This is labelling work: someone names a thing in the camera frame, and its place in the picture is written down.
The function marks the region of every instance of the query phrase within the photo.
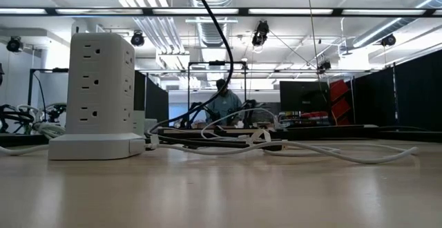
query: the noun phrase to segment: man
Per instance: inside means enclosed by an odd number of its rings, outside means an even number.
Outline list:
[[[225,80],[219,79],[216,82],[216,88],[220,90],[225,84]],[[241,104],[240,98],[235,93],[232,93],[232,91],[225,88],[209,105],[207,105],[207,107],[214,113],[219,113],[220,117],[225,117],[228,114],[238,111]],[[206,113],[206,116],[207,123],[215,121],[210,118],[208,113]],[[227,124],[227,120],[222,120],[220,125],[234,125],[236,122],[238,122],[238,120],[234,121],[232,124]]]

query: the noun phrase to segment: black curtain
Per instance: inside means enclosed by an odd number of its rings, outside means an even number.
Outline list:
[[[357,124],[396,124],[392,68],[359,77],[354,81],[354,108]]]
[[[442,51],[401,64],[395,70],[399,123],[442,131]]]
[[[146,80],[146,118],[158,122],[169,119],[169,93],[149,78]]]

